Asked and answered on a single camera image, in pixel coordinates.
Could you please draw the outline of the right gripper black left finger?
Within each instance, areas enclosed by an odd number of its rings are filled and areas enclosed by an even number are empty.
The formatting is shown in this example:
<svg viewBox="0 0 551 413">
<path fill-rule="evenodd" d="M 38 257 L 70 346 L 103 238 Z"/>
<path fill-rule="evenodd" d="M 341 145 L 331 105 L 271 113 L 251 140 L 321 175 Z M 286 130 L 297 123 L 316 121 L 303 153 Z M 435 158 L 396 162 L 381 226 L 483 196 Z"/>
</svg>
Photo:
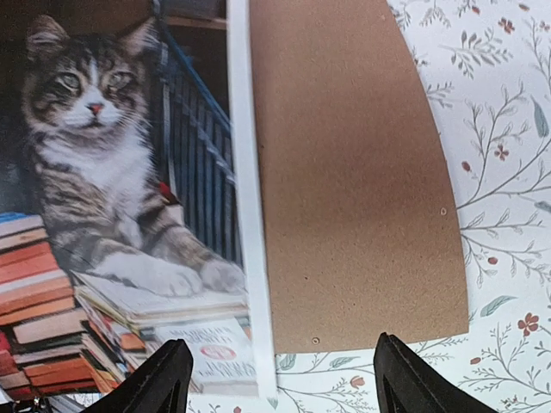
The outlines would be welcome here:
<svg viewBox="0 0 551 413">
<path fill-rule="evenodd" d="M 84 413 L 185 413 L 192 369 L 186 342 L 169 340 Z"/>
</svg>

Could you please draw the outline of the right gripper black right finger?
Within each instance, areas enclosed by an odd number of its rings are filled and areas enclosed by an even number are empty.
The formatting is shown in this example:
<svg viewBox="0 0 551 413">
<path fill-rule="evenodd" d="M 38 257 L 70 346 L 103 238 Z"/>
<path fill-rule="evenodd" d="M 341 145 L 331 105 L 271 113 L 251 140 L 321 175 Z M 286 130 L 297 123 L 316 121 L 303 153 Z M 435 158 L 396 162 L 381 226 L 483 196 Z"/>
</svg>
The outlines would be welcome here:
<svg viewBox="0 0 551 413">
<path fill-rule="evenodd" d="M 448 382 L 397 336 L 380 335 L 374 370 L 382 413 L 495 413 Z"/>
</svg>

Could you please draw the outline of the brown cardboard backing board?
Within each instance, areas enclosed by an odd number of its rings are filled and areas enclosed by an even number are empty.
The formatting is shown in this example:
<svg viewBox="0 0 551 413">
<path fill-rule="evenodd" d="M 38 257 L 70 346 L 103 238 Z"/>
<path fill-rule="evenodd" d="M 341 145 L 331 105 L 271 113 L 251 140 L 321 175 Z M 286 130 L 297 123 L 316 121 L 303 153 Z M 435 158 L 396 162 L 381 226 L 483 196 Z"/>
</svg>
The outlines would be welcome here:
<svg viewBox="0 0 551 413">
<path fill-rule="evenodd" d="M 275 350 L 468 330 L 455 200 L 384 1 L 254 1 L 253 83 Z"/>
</svg>

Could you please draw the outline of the cat photo print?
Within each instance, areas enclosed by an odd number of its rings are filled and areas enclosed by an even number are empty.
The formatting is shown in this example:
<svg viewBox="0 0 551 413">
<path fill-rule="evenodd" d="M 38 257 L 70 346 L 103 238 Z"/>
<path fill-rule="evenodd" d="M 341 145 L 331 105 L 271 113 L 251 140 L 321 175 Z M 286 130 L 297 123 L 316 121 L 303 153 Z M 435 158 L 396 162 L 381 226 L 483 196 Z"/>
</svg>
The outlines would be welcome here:
<svg viewBox="0 0 551 413">
<path fill-rule="evenodd" d="M 276 401 L 245 35 L 231 1 L 1 4 L 1 390 Z"/>
</svg>

